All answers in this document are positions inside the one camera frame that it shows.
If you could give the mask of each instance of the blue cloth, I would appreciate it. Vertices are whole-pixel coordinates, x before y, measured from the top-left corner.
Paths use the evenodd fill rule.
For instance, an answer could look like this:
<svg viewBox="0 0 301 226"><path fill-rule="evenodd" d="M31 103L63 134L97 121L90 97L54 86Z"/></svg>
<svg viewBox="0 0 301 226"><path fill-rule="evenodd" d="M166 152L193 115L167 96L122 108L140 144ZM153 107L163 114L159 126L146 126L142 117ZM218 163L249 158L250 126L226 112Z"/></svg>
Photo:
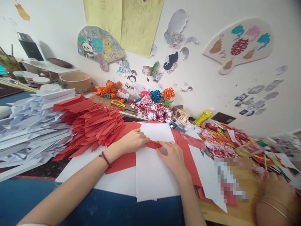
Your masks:
<svg viewBox="0 0 301 226"><path fill-rule="evenodd" d="M60 183L53 180L9 179L0 183L0 225L16 225ZM135 197L92 189L62 222L69 225L185 225L181 197L136 202Z"/></svg>

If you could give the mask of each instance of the bangle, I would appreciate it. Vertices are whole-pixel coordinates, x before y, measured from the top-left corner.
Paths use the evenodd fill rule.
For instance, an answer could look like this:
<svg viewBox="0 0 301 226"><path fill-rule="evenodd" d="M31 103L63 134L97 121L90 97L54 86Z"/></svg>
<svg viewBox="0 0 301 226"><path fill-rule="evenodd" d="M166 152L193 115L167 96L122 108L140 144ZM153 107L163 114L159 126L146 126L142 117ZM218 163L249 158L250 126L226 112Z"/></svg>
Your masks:
<svg viewBox="0 0 301 226"><path fill-rule="evenodd" d="M287 220L289 220L288 217L285 216L285 215L284 215L280 210L278 210L276 207L274 207L274 206L272 206L271 204L269 204L269 203L267 203L267 202L265 202L265 201L262 201L262 200L261 200L260 202L263 202L263 203L269 205L270 207L274 208L274 209L277 210L279 213L281 213L282 216L284 216Z"/></svg>
<svg viewBox="0 0 301 226"><path fill-rule="evenodd" d="M109 165L108 168L111 168L111 164L109 163L109 161L107 160L106 156L104 155L104 152L102 152L99 157L103 157L104 160L106 160L107 164Z"/></svg>
<svg viewBox="0 0 301 226"><path fill-rule="evenodd" d="M288 210L288 208L287 208L282 202L278 201L277 199L274 199L274 198L269 197L269 196L264 196L264 198L270 198L270 199L273 199L273 200L277 201L278 203L280 203L281 205L283 205L283 206Z"/></svg>

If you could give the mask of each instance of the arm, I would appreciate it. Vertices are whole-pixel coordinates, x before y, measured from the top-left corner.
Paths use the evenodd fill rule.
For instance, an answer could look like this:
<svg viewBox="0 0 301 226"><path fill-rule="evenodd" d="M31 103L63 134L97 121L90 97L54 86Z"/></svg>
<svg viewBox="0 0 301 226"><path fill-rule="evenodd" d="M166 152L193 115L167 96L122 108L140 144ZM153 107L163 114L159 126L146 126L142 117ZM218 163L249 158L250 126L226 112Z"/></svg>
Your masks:
<svg viewBox="0 0 301 226"><path fill-rule="evenodd" d="M185 225L206 225L201 208L198 204L198 198L194 191L191 176L184 164L182 149L173 141L158 141L158 143L167 150L167 155L164 155L157 149L158 155L174 173L180 187Z"/></svg>
<svg viewBox="0 0 301 226"><path fill-rule="evenodd" d="M108 162L112 163L123 154L136 152L145 147L149 140L140 129L136 129L108 147L104 155ZM86 197L107 168L107 162L102 157L96 157L50 193L18 225L26 223L59 225Z"/></svg>
<svg viewBox="0 0 301 226"><path fill-rule="evenodd" d="M264 197L256 206L256 219L258 226L289 226L288 207L290 206L295 189L290 186L283 176L275 173L266 173L264 178Z"/></svg>

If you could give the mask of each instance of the glue stick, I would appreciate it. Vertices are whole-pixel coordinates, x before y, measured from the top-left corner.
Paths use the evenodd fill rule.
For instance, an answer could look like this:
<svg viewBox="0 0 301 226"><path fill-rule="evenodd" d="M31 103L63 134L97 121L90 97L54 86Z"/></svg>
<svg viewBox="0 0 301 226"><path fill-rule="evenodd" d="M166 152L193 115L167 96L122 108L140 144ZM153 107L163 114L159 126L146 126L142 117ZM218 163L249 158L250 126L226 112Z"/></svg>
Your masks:
<svg viewBox="0 0 301 226"><path fill-rule="evenodd" d="M192 124L195 126L200 126L203 122L205 122L213 115L213 111L213 107L211 107L209 110L203 111L203 113Z"/></svg>

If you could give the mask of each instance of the silver bracelet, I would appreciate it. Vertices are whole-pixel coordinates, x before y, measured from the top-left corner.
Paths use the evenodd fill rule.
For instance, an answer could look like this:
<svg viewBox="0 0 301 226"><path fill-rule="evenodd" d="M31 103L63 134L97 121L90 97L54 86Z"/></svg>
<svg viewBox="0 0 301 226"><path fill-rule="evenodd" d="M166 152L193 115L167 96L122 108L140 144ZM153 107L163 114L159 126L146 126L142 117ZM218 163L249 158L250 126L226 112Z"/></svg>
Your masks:
<svg viewBox="0 0 301 226"><path fill-rule="evenodd" d="M282 202L278 201L277 199L274 199L274 198L269 197L269 196L264 196L264 198L270 198L270 199L273 199L273 200L277 201L278 203L280 203L281 205L283 205L286 208L286 210L288 211L288 208Z"/></svg>
<svg viewBox="0 0 301 226"><path fill-rule="evenodd" d="M281 213L287 220L289 220L288 217L285 216L285 215L284 215L280 210L278 210L276 207L274 207L274 206L272 206L271 204L269 204L269 203L267 203L267 202L265 202L265 201L262 201L262 200L261 200L260 202L263 202L263 203L269 205L270 207L274 208L274 209L277 210L279 213Z"/></svg>

